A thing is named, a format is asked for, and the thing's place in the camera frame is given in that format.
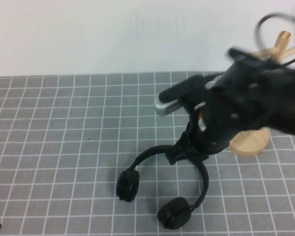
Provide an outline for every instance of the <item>cutting mat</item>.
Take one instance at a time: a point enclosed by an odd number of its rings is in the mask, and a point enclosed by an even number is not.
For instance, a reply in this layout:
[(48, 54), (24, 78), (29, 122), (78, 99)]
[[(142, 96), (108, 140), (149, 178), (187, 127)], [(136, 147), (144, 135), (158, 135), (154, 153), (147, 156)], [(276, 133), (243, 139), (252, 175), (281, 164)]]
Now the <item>cutting mat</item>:
[(179, 230), (164, 230), (156, 214), (199, 195), (187, 161), (148, 159), (136, 200), (116, 198), (136, 155), (185, 129), (183, 109), (159, 117), (153, 101), (194, 73), (0, 78), (0, 235), (294, 236), (295, 137), (275, 130), (258, 156), (225, 150), (205, 161), (207, 197)]

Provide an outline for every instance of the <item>ear pad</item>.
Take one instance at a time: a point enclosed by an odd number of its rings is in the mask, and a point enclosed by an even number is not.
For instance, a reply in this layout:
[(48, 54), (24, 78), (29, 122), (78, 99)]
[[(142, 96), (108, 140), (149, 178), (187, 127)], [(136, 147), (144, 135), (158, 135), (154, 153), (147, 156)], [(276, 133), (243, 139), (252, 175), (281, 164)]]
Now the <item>ear pad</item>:
[(163, 224), (163, 227), (170, 230), (180, 228), (187, 223), (190, 217), (190, 205), (183, 197), (172, 199), (157, 214), (157, 219)]
[(131, 202), (135, 199), (139, 188), (140, 174), (136, 170), (121, 172), (117, 185), (116, 194), (120, 200)]

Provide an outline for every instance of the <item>white backdrop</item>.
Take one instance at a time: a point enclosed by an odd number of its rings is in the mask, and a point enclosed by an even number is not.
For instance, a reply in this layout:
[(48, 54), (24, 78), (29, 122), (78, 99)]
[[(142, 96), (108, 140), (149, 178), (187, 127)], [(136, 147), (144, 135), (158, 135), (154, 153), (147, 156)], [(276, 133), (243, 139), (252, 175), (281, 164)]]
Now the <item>white backdrop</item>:
[[(0, 0), (0, 76), (224, 70), (273, 11), (295, 0)], [(264, 25), (269, 46), (281, 30)]]

